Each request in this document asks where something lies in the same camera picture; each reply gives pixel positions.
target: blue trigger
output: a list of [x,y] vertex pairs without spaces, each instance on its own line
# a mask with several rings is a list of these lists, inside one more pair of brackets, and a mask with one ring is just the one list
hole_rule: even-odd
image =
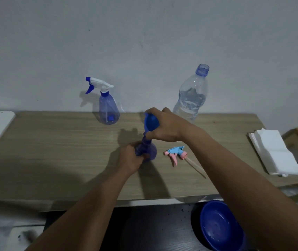
[[88,94],[88,93],[92,92],[93,90],[94,90],[94,85],[90,84],[90,86],[85,94]]

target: stack of white napkins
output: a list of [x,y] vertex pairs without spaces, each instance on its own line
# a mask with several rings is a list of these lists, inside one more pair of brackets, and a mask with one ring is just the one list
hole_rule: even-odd
[[256,130],[249,137],[269,174],[298,174],[298,164],[278,130]]

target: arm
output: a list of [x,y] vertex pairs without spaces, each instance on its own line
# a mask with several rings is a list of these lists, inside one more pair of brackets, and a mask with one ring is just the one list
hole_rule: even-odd
[[144,156],[135,156],[135,147],[138,144],[122,148],[116,171],[80,199],[26,251],[98,251],[118,195],[144,159]]
[[262,250],[298,250],[298,205],[201,128],[168,108],[148,112],[160,126],[148,139],[186,143],[232,213]]

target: spray bottle with white nozzle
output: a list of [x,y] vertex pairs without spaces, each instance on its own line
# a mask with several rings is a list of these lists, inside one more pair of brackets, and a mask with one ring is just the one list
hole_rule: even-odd
[[114,124],[119,120],[120,112],[117,108],[117,105],[112,97],[109,94],[108,88],[113,88],[113,85],[106,83],[103,80],[86,77],[85,79],[89,83],[89,88],[85,94],[92,92],[95,88],[100,89],[100,98],[99,98],[99,116],[100,121],[104,124],[110,125]]

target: person's left hand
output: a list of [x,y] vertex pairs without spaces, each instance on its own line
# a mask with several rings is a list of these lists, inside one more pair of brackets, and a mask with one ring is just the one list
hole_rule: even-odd
[[120,149],[118,169],[124,171],[128,176],[131,176],[139,169],[143,160],[149,158],[148,154],[143,154],[141,156],[135,155],[135,148],[140,144],[141,141],[137,141]]

